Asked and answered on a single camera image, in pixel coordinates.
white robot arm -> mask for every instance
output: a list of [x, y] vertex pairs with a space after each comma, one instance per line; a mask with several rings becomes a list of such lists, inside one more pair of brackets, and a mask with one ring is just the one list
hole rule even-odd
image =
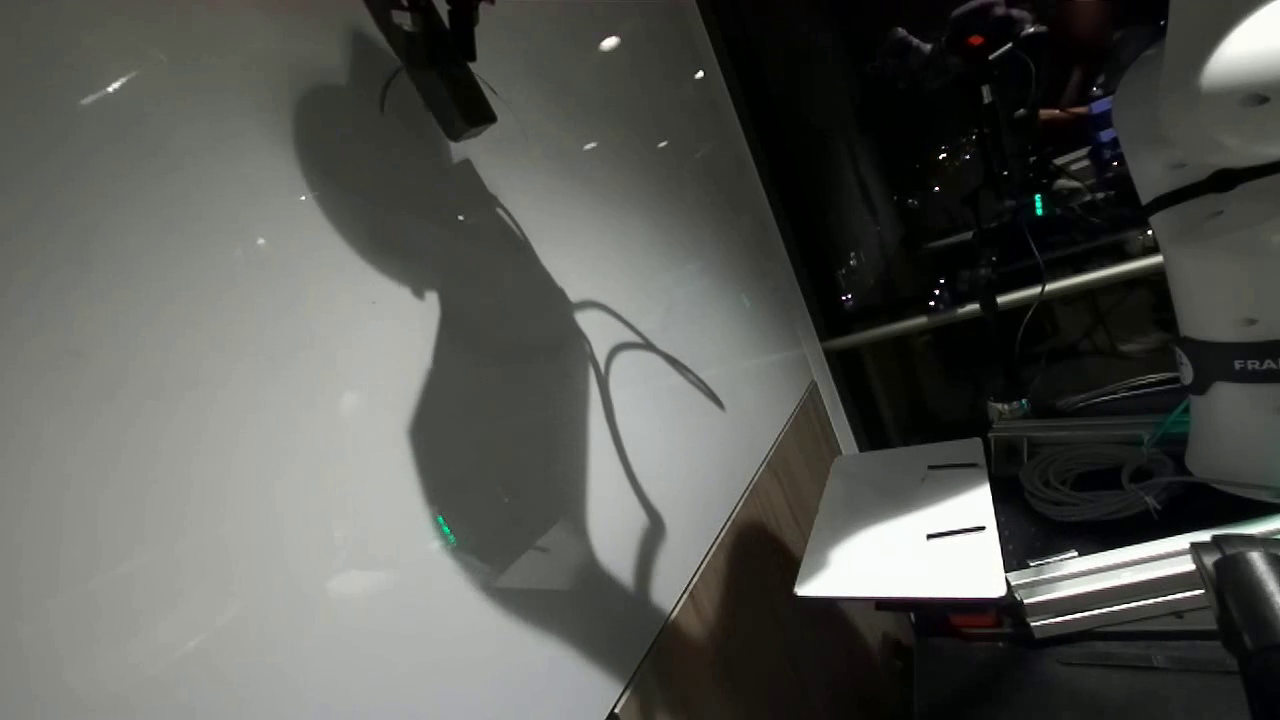
[[1280, 505], [1280, 0], [1171, 0], [1164, 43], [1114, 93], [1114, 130], [1154, 206], [1196, 391], [1189, 467]]

white surface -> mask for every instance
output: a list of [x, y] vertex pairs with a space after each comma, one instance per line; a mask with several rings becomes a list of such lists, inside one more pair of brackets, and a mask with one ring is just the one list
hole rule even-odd
[[[1280, 160], [1280, 5], [1171, 0], [1166, 39], [1120, 85], [1114, 126], [1142, 202]], [[1176, 326], [1192, 340], [1280, 340], [1280, 181], [1159, 213]], [[1280, 388], [1216, 384], [1192, 403], [1189, 467], [1280, 501]]]
[[[375, 114], [359, 38], [357, 0], [9, 8], [2, 716], [603, 716], [819, 370], [691, 0], [482, 5], [465, 150], [406, 85]], [[651, 596], [579, 343], [631, 336], [568, 301], [723, 395], [610, 370]]]
[[957, 439], [840, 455], [810, 519], [795, 596], [1005, 596], [1000, 525], [985, 445]]

white panel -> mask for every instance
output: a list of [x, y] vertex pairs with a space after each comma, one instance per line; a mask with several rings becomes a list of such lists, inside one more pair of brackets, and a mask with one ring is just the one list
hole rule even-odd
[[691, 0], [482, 5], [454, 150], [389, 72], [357, 0], [9, 8], [2, 716], [603, 716], [827, 382]]

white wall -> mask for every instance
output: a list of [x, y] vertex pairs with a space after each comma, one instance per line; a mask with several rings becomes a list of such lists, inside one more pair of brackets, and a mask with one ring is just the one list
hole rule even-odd
[[[2, 716], [603, 716], [827, 384], [691, 0], [482, 8], [458, 150], [389, 69], [357, 0], [9, 8]], [[573, 301], [723, 401], [610, 365], [651, 596]]]

green light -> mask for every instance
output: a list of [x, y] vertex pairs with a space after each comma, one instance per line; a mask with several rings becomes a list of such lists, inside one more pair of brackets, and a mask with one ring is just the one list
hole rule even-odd
[[454, 548], [454, 531], [453, 531], [449, 516], [436, 514], [431, 519], [436, 519], [441, 541], [442, 541], [449, 548]]

